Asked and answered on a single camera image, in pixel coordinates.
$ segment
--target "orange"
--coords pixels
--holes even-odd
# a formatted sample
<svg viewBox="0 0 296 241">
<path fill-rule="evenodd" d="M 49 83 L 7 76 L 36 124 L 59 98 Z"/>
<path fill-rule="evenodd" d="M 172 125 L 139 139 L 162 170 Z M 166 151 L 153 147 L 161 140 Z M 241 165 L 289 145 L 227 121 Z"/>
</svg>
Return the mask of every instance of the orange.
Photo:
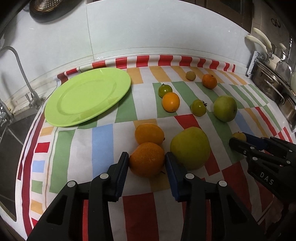
<svg viewBox="0 0 296 241">
<path fill-rule="evenodd" d="M 159 126 L 152 123 L 144 123 L 137 127 L 135 138 L 139 145 L 145 142 L 161 145 L 164 141 L 165 134 Z"/>
<path fill-rule="evenodd" d="M 161 171 L 165 164 L 163 149 L 152 142 L 139 145 L 129 158 L 130 170 L 140 177 L 152 177 Z"/>
<path fill-rule="evenodd" d="M 217 80 L 215 76 L 211 74 L 205 74 L 202 78 L 202 84 L 208 88 L 208 89 L 213 89 L 217 86 Z"/>
<path fill-rule="evenodd" d="M 176 112 L 180 106 L 180 98 L 176 93 L 166 93 L 163 96 L 162 105 L 167 112 Z"/>
</svg>

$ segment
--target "green plate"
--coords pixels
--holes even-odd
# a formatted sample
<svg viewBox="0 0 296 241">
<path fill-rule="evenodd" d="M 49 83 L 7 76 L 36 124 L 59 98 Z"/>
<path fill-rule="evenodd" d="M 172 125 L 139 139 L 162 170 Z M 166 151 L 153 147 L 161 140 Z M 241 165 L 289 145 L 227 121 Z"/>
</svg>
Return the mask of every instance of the green plate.
<svg viewBox="0 0 296 241">
<path fill-rule="evenodd" d="M 115 105 L 131 86 L 127 72 L 116 68 L 93 69 L 60 86 L 49 98 L 45 118 L 53 126 L 73 126 Z"/>
</svg>

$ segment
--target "kitchen sink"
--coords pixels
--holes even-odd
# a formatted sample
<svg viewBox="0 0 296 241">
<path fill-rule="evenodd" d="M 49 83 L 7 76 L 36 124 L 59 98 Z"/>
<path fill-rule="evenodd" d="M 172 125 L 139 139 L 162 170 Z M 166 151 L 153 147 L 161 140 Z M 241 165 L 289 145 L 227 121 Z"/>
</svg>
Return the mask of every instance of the kitchen sink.
<svg viewBox="0 0 296 241">
<path fill-rule="evenodd" d="M 27 109 L 15 115 L 12 122 L 0 127 L 0 206 L 16 221 L 15 181 L 17 167 L 29 129 L 37 114 Z"/>
</svg>

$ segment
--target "blue stripe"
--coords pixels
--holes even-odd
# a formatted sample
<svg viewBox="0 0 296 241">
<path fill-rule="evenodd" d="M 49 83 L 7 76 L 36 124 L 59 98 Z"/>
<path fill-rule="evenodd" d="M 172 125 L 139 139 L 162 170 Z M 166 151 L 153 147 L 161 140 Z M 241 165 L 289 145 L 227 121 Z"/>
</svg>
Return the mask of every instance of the blue stripe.
<svg viewBox="0 0 296 241">
<path fill-rule="evenodd" d="M 32 172 L 44 172 L 45 161 L 33 161 Z"/>
<path fill-rule="evenodd" d="M 245 121 L 244 117 L 242 116 L 241 112 L 239 112 L 239 110 L 237 110 L 237 115 L 234 120 L 242 132 L 245 132 L 254 136 L 254 133 L 251 131 L 249 125 L 247 124 L 247 122 Z"/>
<path fill-rule="evenodd" d="M 107 172 L 114 163 L 113 124 L 92 128 L 93 178 Z"/>
</svg>

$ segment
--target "striped tablecloth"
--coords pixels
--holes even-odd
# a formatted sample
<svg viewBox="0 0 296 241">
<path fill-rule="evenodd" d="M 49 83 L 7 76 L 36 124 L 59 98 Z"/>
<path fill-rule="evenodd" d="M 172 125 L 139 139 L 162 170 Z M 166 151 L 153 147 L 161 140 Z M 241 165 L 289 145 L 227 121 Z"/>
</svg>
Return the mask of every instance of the striped tablecloth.
<svg viewBox="0 0 296 241">
<path fill-rule="evenodd" d="M 270 100 L 248 78 L 235 74 L 235 65 L 184 56 L 117 58 L 81 66 L 57 78 L 62 84 L 80 72 L 105 66 L 124 69 L 131 76 L 132 86 L 118 104 L 90 121 L 68 128 L 47 123 L 45 105 L 36 116 L 17 176 L 21 192 L 16 196 L 22 199 L 26 234 L 29 235 L 66 182 L 91 181 L 116 163 L 123 151 L 131 154 L 137 147 L 134 131 L 141 123 L 154 123 L 162 128 L 165 152 L 169 151 L 171 139 L 183 129 L 201 128 L 209 138 L 212 151 L 205 166 L 193 173 L 208 182 L 225 180 L 265 228 L 265 214 L 273 195 L 247 173 L 244 156 L 232 151 L 228 141 L 232 133 L 243 131 L 295 142 L 287 122 Z M 185 78 L 190 70 L 197 75 L 194 82 Z M 214 90 L 202 85 L 206 73 L 217 78 L 218 86 Z M 175 113 L 162 108 L 157 94 L 162 83 L 170 85 L 180 97 L 180 107 Z M 229 123 L 222 123 L 213 114 L 213 103 L 221 95 L 233 96 L 237 101 L 237 115 Z M 190 112 L 190 105 L 197 98 L 208 104 L 202 117 Z M 179 241 L 184 208 L 184 204 L 172 197 L 166 174 L 148 179 L 128 171 L 123 196 L 118 202 L 109 203 L 114 240 Z"/>
</svg>

